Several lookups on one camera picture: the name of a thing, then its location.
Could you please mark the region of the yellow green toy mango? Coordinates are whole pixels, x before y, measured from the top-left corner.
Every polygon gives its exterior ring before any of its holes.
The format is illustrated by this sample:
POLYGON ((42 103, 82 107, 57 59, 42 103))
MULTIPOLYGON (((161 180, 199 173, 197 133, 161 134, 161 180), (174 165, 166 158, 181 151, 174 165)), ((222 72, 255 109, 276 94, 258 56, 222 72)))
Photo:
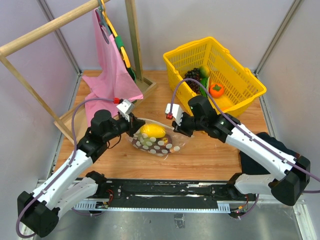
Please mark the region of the yellow green toy mango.
POLYGON ((208 78, 210 76, 210 69, 203 65, 199 68, 199 76, 201 78, 208 78))

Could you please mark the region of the clear polka dot zip bag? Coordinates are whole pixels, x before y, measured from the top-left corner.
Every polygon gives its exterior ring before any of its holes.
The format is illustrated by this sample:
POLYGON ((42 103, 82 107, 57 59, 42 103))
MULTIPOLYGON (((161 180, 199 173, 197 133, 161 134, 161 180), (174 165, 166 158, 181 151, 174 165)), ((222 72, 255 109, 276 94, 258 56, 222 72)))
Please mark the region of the clear polka dot zip bag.
POLYGON ((158 121, 147 118, 143 121, 145 124, 127 140, 134 148, 145 153, 164 157, 179 152, 191 139, 158 121))

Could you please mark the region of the grey clothes hanger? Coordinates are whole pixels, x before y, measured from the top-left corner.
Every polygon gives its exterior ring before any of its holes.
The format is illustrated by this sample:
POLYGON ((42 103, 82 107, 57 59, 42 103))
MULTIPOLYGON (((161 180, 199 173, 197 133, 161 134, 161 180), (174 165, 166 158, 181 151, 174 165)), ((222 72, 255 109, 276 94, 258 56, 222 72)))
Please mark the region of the grey clothes hanger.
POLYGON ((104 17, 103 13, 105 13, 105 8, 103 7, 103 3, 101 0, 98 0, 98 7, 95 10, 95 14, 98 20, 98 24, 103 36, 104 41, 109 45, 110 44, 110 35, 111 30, 107 24, 106 18, 104 17))

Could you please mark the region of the green t-shirt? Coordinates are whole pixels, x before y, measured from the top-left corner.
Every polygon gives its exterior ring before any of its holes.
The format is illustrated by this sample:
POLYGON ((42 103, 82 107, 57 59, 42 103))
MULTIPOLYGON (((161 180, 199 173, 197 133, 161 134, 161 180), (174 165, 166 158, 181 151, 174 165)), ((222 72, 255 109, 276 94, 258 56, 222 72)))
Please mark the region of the green t-shirt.
POLYGON ((115 51, 115 77, 113 84, 113 93, 116 98, 127 99, 132 103, 143 97, 135 80, 136 75, 131 69, 131 64, 124 48, 122 38, 117 35, 114 38, 115 51))

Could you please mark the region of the toy watermelon slice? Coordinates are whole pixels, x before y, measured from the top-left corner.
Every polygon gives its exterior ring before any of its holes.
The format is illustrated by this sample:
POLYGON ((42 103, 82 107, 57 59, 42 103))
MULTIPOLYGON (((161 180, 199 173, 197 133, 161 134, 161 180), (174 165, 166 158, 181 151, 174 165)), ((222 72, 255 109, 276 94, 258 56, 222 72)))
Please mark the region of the toy watermelon slice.
POLYGON ((206 89, 204 90, 201 86, 198 87, 199 92, 202 96, 204 97, 208 97, 208 93, 209 93, 209 83, 210 83, 210 77, 204 77, 200 80, 201 85, 206 89))

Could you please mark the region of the wooden clothes rack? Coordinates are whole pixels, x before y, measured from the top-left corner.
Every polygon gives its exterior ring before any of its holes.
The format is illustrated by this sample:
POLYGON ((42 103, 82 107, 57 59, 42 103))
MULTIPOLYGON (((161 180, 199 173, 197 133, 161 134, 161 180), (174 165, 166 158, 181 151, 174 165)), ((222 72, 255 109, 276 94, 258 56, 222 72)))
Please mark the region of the wooden clothes rack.
MULTIPOLYGON (((70 115, 70 111, 62 117, 57 114, 48 106, 48 104, 40 97, 40 95, 32 88, 27 80, 21 73, 8 61, 7 56, 23 49, 24 47, 34 43, 35 41, 47 36, 48 34, 59 30, 66 24, 82 17, 99 6, 97 0, 90 0, 71 11, 54 18, 53 20, 45 23, 44 25, 22 35, 21 37, 0 47, 0 62, 11 72, 11 74, 25 87, 25 89, 39 102, 39 104, 53 117, 55 126, 60 132, 66 136, 70 141, 72 140, 72 132, 66 123, 63 122, 64 118, 70 115)), ((126 14, 130 32, 130 39, 133 51, 133 58, 135 64, 135 74, 138 80, 138 86, 142 87, 143 97, 146 99, 156 89, 157 83, 144 77, 140 38, 138 30, 138 19, 136 12, 136 5, 134 0, 125 1, 126 14)))

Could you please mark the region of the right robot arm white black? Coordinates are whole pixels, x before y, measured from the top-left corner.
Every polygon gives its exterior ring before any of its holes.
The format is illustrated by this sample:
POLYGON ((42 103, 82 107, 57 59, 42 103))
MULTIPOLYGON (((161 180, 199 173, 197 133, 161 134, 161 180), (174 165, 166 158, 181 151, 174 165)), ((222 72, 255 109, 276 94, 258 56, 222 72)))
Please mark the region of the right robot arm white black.
POLYGON ((263 194, 272 195, 287 206, 296 204, 310 182, 307 173, 311 162, 306 157, 285 153, 252 133, 230 114, 218 114, 204 96, 191 98, 188 105, 192 115, 178 104, 167 104, 165 114, 173 120, 174 132, 191 137, 195 131, 203 131, 209 137, 237 148, 268 171, 256 175, 234 174, 226 188, 230 199, 238 200, 244 194, 263 194))

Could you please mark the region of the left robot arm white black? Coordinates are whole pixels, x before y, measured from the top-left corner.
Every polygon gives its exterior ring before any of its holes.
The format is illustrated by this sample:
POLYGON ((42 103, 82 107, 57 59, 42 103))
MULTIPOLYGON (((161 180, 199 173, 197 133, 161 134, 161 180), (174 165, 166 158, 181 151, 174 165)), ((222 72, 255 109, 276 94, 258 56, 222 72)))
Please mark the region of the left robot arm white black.
POLYGON ((124 133, 131 137, 145 123, 133 113, 114 119, 108 110, 97 111, 84 137, 64 164, 33 192, 23 191, 18 196, 18 236, 27 238, 20 231, 20 223, 23 223, 34 235, 46 237, 77 203, 93 195, 103 197, 107 193, 107 185, 99 179, 85 177, 76 185, 72 183, 108 149, 110 140, 124 133))

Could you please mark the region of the orange toy persimmon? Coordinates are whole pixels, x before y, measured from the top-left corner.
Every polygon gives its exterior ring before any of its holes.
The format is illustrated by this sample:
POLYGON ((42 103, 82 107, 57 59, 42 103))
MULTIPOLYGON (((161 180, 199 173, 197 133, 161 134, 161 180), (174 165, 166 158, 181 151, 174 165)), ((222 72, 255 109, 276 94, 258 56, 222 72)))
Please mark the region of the orange toy persimmon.
POLYGON ((209 87, 209 93, 213 98, 220 98, 224 93, 224 86, 220 83, 214 83, 209 87))

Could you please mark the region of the green toy cabbage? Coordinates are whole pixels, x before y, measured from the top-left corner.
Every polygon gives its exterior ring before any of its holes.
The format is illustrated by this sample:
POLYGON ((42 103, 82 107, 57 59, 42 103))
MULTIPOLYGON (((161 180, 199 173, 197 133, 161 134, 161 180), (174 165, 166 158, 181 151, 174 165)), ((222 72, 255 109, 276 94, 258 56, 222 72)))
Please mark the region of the green toy cabbage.
POLYGON ((147 147, 150 147, 153 145, 152 141, 150 140, 149 137, 139 137, 137 139, 137 142, 136 142, 139 146, 147 146, 147 147))

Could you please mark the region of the pink t-shirt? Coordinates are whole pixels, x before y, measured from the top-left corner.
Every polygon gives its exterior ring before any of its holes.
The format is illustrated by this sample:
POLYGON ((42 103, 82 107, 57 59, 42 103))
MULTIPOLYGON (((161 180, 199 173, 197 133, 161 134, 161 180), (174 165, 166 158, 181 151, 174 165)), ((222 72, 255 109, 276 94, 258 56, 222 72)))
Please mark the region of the pink t-shirt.
POLYGON ((100 27, 96 11, 92 12, 92 22, 96 42, 98 62, 102 68, 99 76, 83 76, 90 88, 90 94, 85 97, 85 113, 87 125, 95 112, 108 110, 114 117, 118 114, 114 99, 127 99, 131 102, 143 99, 144 96, 130 74, 128 73, 121 54, 116 46, 115 37, 108 35, 100 27))

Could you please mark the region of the yellow clothes hanger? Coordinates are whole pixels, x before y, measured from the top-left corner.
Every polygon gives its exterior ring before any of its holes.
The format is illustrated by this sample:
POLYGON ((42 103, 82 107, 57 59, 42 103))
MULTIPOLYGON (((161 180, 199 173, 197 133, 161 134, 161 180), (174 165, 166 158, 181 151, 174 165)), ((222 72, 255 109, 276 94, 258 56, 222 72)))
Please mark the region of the yellow clothes hanger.
POLYGON ((131 63, 130 63, 128 54, 125 50, 123 40, 122 40, 121 36, 117 34, 114 26, 112 25, 111 21, 109 20, 109 18, 107 16, 107 12, 106 12, 106 6, 105 6, 105 3, 103 0, 102 0, 102 4, 105 9, 105 13, 103 13, 103 16, 106 18, 106 23, 109 26, 109 29, 111 31, 111 35, 113 35, 113 37, 114 37, 116 47, 118 48, 118 51, 121 55, 121 58, 124 61, 125 67, 127 69, 129 69, 131 67, 131 63))

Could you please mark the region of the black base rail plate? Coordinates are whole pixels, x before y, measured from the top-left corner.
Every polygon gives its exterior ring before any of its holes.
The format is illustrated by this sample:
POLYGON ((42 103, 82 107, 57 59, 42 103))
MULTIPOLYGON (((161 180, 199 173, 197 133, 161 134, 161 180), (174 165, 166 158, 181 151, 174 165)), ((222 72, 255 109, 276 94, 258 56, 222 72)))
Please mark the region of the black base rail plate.
POLYGON ((225 181, 109 179, 106 191, 75 206, 78 210, 230 212, 224 202, 254 202, 252 193, 240 193, 225 181))

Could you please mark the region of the black toy grapes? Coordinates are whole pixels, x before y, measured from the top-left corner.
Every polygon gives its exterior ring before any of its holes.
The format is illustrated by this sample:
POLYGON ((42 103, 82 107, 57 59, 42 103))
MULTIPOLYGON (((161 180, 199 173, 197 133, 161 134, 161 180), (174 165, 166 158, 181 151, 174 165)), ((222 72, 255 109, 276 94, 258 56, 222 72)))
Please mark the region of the black toy grapes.
MULTIPOLYGON (((189 70, 185 75, 184 75, 185 79, 194 79, 197 82, 201 82, 201 76, 200 76, 200 69, 199 68, 193 68, 191 70, 189 70)), ((197 83, 195 83, 194 81, 191 80, 187 80, 186 81, 187 85, 190 87, 190 89, 196 93, 197 95, 200 94, 200 89, 199 89, 199 85, 197 83)))

